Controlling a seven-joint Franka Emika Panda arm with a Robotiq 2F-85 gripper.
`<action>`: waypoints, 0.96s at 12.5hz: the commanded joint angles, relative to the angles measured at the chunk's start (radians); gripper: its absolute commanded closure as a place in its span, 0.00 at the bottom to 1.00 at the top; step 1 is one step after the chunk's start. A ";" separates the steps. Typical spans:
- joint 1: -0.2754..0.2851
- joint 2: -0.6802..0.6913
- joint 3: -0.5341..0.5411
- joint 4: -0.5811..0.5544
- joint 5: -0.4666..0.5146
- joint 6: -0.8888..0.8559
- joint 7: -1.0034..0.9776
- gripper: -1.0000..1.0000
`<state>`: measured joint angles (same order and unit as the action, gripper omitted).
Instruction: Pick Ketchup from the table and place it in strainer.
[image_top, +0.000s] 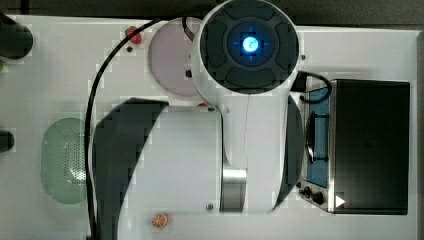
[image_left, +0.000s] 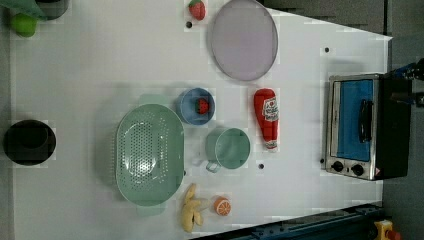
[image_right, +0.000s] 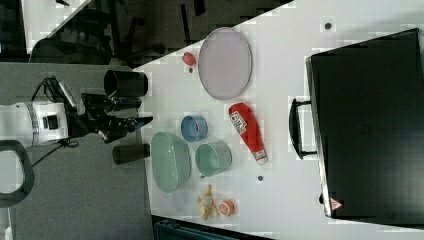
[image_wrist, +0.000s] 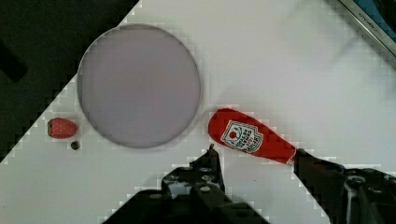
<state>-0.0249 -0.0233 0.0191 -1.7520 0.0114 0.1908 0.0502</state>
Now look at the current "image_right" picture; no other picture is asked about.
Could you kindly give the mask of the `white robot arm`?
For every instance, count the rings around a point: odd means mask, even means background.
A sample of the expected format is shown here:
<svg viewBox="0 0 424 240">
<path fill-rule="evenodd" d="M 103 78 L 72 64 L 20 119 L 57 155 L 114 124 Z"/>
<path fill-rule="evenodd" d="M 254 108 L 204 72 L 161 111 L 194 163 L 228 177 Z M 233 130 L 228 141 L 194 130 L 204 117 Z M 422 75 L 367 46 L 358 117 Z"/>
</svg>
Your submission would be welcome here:
<svg viewBox="0 0 424 240">
<path fill-rule="evenodd" d="M 152 116 L 120 118 L 110 112 L 139 108 L 140 100 L 109 99 L 105 95 L 83 93 L 84 112 L 69 102 L 20 102 L 1 106 L 1 139 L 19 141 L 25 148 L 54 141 L 99 134 L 105 144 L 125 137 L 149 124 Z"/>
</svg>

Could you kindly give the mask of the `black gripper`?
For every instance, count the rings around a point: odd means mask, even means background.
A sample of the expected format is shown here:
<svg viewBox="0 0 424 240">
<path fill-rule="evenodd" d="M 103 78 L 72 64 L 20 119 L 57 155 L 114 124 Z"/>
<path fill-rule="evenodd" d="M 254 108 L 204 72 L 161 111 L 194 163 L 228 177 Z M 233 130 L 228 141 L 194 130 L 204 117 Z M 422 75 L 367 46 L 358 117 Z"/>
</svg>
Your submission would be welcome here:
<svg viewBox="0 0 424 240">
<path fill-rule="evenodd" d="M 109 115 L 109 112 L 124 109 L 138 109 L 142 101 L 129 98 L 112 98 L 105 95 L 83 93 L 82 106 L 85 111 L 80 114 L 74 108 L 67 109 L 68 134 L 70 137 L 84 137 L 89 133 L 99 134 L 104 143 L 108 144 L 123 138 L 129 132 L 134 132 L 149 124 L 153 117 L 130 117 L 124 120 Z"/>
</svg>

